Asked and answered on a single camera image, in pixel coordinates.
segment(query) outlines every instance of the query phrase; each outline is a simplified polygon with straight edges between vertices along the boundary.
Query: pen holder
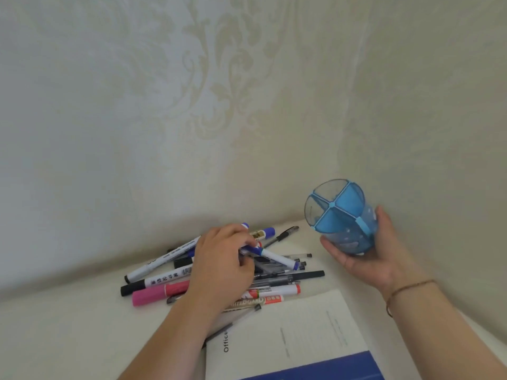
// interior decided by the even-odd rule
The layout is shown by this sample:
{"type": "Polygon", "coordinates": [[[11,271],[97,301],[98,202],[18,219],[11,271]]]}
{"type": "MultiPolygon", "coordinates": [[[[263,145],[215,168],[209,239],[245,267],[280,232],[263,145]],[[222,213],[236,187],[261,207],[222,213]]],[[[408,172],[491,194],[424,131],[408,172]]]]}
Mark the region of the pen holder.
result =
{"type": "Polygon", "coordinates": [[[336,179],[316,187],[305,203],[305,218],[342,252],[357,255],[375,245],[375,211],[354,182],[336,179]]]}

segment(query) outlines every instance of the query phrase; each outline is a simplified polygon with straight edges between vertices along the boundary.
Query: person's left hand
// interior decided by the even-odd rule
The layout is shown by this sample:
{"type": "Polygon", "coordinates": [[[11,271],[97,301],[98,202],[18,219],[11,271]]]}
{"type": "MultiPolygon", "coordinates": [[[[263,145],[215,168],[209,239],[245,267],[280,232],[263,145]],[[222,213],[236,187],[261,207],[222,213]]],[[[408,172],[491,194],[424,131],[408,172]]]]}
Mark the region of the person's left hand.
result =
{"type": "Polygon", "coordinates": [[[202,235],[185,296],[217,314],[238,300],[254,280],[254,261],[238,258],[238,249],[245,243],[257,246],[257,240],[241,224],[212,228],[202,235]]]}

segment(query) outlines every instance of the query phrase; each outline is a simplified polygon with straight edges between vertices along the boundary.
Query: book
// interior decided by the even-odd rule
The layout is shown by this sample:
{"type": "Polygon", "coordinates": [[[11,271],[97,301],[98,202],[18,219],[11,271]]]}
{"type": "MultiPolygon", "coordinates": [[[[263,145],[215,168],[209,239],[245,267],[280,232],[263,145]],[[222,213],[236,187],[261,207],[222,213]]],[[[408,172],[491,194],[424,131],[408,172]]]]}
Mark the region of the book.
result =
{"type": "Polygon", "coordinates": [[[384,379],[338,289],[264,306],[210,341],[206,380],[384,379]]]}

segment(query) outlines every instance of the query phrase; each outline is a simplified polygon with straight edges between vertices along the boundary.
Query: hand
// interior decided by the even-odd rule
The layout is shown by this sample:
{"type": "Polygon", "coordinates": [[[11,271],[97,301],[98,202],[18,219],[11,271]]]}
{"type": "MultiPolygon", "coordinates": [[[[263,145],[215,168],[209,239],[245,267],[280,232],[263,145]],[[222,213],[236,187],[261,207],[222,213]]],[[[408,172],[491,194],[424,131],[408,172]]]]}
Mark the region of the hand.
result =
{"type": "Polygon", "coordinates": [[[380,206],[375,212],[379,224],[375,248],[364,256],[346,255],[324,236],[320,237],[320,242],[350,274],[377,288],[387,300],[397,288],[427,280],[429,276],[417,266],[398,239],[389,215],[380,206]]]}
{"type": "Polygon", "coordinates": [[[257,246],[257,240],[241,224],[212,228],[202,235],[185,296],[198,299],[216,314],[238,300],[254,280],[254,261],[238,258],[238,249],[245,243],[257,246]]]}

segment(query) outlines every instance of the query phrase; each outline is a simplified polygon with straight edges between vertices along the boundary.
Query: wall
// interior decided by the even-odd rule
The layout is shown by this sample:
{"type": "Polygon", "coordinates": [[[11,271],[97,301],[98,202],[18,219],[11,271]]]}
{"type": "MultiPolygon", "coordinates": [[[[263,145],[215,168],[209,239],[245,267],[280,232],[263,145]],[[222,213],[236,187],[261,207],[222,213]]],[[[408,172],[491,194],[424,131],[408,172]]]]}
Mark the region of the wall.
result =
{"type": "Polygon", "coordinates": [[[341,172],[466,313],[507,340],[507,0],[376,0],[341,172]]]}
{"type": "Polygon", "coordinates": [[[0,0],[0,289],[301,218],[371,5],[0,0]]]}

